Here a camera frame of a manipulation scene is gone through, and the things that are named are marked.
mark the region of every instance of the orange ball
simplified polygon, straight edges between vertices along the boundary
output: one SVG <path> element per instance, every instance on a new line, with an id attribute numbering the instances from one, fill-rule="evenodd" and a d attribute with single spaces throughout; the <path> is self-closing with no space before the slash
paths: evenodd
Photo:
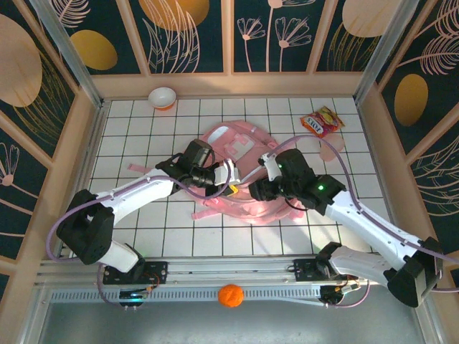
<path id="1" fill-rule="evenodd" d="M 237 307 L 244 300 L 244 291 L 238 285 L 225 285 L 218 292 L 218 300 L 225 307 Z"/>

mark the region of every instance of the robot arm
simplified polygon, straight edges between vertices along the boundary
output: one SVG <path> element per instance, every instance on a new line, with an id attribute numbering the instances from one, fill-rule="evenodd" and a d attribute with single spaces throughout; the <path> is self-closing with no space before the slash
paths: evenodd
<path id="1" fill-rule="evenodd" d="M 250 185 L 253 198 L 259 201 L 279 196 L 298 199 L 307 209 L 354 230 L 380 254 L 356 252 L 339 243 L 330 243 L 317 257 L 316 267 L 325 277 L 338 274 L 365 277 L 386 286 L 398 300 L 411 307 L 417 307 L 441 278 L 441 260 L 407 245 L 409 242 L 441 252 L 433 238 L 422 241 L 363 204 L 355 204 L 342 183 L 328 175 L 316 176 L 298 149 L 262 159 L 268 177 Z"/>
<path id="2" fill-rule="evenodd" d="M 204 167 L 211 154 L 210 145 L 194 140 L 179 155 L 177 162 L 174 156 L 124 186 L 98 194 L 91 194 L 88 190 L 78 192 L 69 210 L 89 201 L 104 200 L 65 219 L 57 228 L 58 237 L 84 264 L 103 263 L 130 274 L 136 280 L 143 269 L 144 259 L 133 247 L 112 240 L 113 227 L 142 206 L 180 191 L 173 180 L 179 180 L 185 186 L 205 188 L 207 196 L 226 182 L 228 174 L 231 184 L 238 183 L 239 173 L 231 161 L 223 166 L 215 163 Z"/>

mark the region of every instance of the chip bag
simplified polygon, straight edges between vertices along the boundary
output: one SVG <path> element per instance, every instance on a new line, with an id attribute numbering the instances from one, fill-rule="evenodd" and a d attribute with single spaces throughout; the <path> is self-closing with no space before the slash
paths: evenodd
<path id="1" fill-rule="evenodd" d="M 324 138 L 329 133 L 333 133 L 339 128 L 344 127 L 338 115 L 326 106 L 322 107 L 319 111 L 302 117 L 301 124 L 319 138 Z"/>

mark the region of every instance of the pink backpack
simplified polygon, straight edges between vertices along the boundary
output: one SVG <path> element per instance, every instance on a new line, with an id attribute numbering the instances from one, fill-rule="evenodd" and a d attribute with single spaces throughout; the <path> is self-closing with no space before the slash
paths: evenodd
<path id="1" fill-rule="evenodd" d="M 240 180 L 255 170 L 258 159 L 278 146 L 278 143 L 264 130 L 241 120 L 223 122 L 213 127 L 199 138 L 211 145 L 216 161 L 230 158 L 239 169 Z M 194 220 L 203 219 L 215 214 L 226 214 L 241 219 L 249 224 L 263 225 L 289 216 L 291 219 L 301 218 L 304 213 L 289 207 L 282 197 L 269 202 L 256 201 L 250 196 L 249 185 L 266 176 L 263 168 L 254 173 L 243 184 L 237 185 L 237 193 L 231 196 L 220 196 L 203 201 L 195 199 L 198 204 L 207 206 L 207 210 L 192 215 Z M 204 195 L 203 189 L 194 188 L 198 194 Z M 290 201 L 299 206 L 300 202 Z"/>

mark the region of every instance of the white grid floor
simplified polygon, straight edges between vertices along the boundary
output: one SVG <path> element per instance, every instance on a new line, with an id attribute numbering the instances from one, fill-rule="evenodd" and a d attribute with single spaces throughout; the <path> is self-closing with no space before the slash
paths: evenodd
<path id="1" fill-rule="evenodd" d="M 352 172 L 353 187 L 370 209 L 388 219 L 387 209 L 359 116 L 351 98 L 246 98 L 179 100 L 170 110 L 157 111 L 146 100 L 114 101 L 98 150 L 89 189 L 92 193 L 121 186 L 141 174 L 129 171 L 134 163 L 154 167 L 213 125 L 246 120 L 265 129 L 278 142 L 308 131 L 302 115 L 322 106 L 335 110 L 345 123 L 341 134 L 346 148 L 341 155 Z M 327 173 L 346 183 L 337 160 L 324 163 L 316 140 L 297 143 L 316 174 Z M 265 226 L 250 226 L 228 216 L 198 221 L 200 210 L 181 191 L 144 206 L 121 220 L 113 238 L 133 245 L 145 257 L 209 257 L 317 253 L 330 241 L 352 249 L 371 248 L 346 227 L 314 211 L 297 221 L 283 219 Z"/>

